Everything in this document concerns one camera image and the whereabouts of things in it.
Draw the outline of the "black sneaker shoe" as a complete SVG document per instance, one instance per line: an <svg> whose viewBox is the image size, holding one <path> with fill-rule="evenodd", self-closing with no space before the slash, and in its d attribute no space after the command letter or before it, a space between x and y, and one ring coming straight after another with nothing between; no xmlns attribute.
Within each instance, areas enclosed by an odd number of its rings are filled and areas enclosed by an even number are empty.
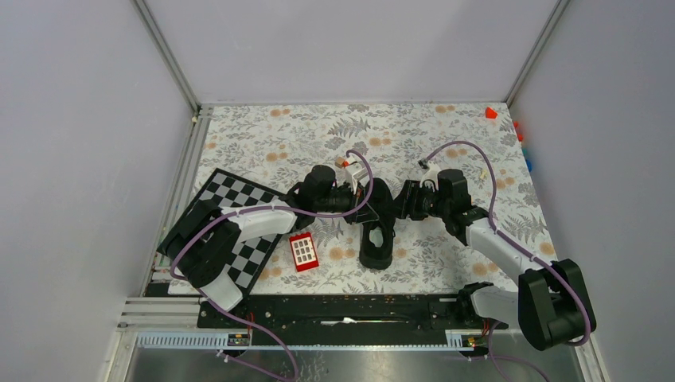
<svg viewBox="0 0 675 382"><path fill-rule="evenodd" d="M374 220L362 224L359 261L373 270L384 270L392 263L396 217L392 212L393 198L385 181L376 177L368 206L377 214Z"/></svg>

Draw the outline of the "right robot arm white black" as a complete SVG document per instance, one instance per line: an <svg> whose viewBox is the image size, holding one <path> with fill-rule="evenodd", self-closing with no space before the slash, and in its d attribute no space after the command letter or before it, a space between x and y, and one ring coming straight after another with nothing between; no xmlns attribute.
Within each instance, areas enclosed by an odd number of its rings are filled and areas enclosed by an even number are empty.
<svg viewBox="0 0 675 382"><path fill-rule="evenodd" d="M400 219L439 218L451 236L490 259L517 286L515 291L491 283L464 286L456 307L464 326L497 320L518 328L538 350L581 345L596 330L579 265L543 260L498 228L487 210L473 204L461 170L428 170L420 181L407 180L394 211Z"/></svg>

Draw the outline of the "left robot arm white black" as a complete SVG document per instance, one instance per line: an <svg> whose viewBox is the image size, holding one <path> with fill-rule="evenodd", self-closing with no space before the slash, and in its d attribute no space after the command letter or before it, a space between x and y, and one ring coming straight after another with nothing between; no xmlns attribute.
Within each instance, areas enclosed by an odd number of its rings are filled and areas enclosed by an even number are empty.
<svg viewBox="0 0 675 382"><path fill-rule="evenodd" d="M332 168L318 165L287 193L264 204L224 209L198 200L170 229L158 252L171 260L173 276L184 279L217 307L217 317L229 327L244 322L243 291L229 275L226 256L237 244L268 235L297 232L314 219L355 221L369 209L374 190L370 166L347 162L347 180L336 185Z"/></svg>

